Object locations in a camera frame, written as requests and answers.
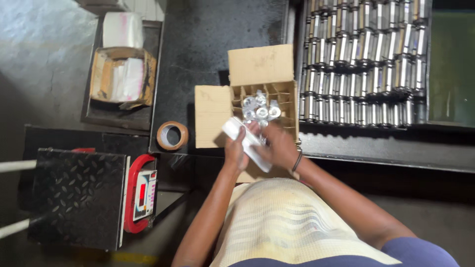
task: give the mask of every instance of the hand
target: hand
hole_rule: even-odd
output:
[[[254,150],[273,165],[292,169],[299,155],[292,136],[275,123],[269,123],[262,135],[269,146],[253,146]]]
[[[259,124],[257,122],[251,122],[247,125],[249,131],[253,134],[257,134],[259,131]],[[243,170],[247,168],[249,163],[249,157],[244,154],[244,149],[242,147],[242,141],[246,136],[245,128],[242,127],[239,130],[239,135],[236,140],[231,138],[226,139],[226,146],[224,148],[225,160],[224,165],[232,169],[235,169],[237,175],[239,175]]]

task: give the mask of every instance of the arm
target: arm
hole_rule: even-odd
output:
[[[256,147],[256,151],[272,164],[292,169],[299,155],[292,137],[275,124],[269,124],[263,134],[270,147]],[[381,249],[391,239],[416,237],[385,210],[309,159],[302,157],[296,172],[367,244]]]
[[[258,127],[257,124],[252,124],[249,129],[255,131],[256,126]],[[228,138],[224,166],[183,237],[172,267],[198,267],[207,259],[223,225],[236,180],[249,162],[241,144],[245,136],[246,132],[241,129],[235,141]]]

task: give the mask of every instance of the diamond plate platform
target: diamond plate platform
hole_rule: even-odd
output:
[[[40,243],[116,250],[122,232],[126,156],[39,149],[33,195]]]

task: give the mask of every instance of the cardboard box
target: cardboard box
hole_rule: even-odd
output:
[[[277,45],[228,51],[231,86],[195,86],[196,148],[224,147],[222,125],[231,117],[242,119],[242,102],[257,90],[266,94],[267,104],[277,100],[282,114],[273,122],[280,124],[298,141],[297,83],[294,81],[293,45]],[[262,172],[253,162],[237,182],[261,178],[292,177],[273,167]]]
[[[152,105],[155,89],[157,60],[143,48],[114,47],[98,48],[94,54],[91,72],[91,99],[111,102],[114,67],[124,64],[124,60],[134,57],[143,59],[144,76],[140,98],[135,101],[121,102],[120,109],[132,109],[140,105]]]

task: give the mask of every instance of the person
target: person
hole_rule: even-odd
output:
[[[258,133],[256,123],[248,126]],[[442,248],[417,238],[397,219],[300,157],[293,138],[269,123],[269,146],[254,147],[300,181],[273,178],[241,184],[246,169],[241,129],[227,140],[225,163],[173,259],[173,267],[458,266]]]

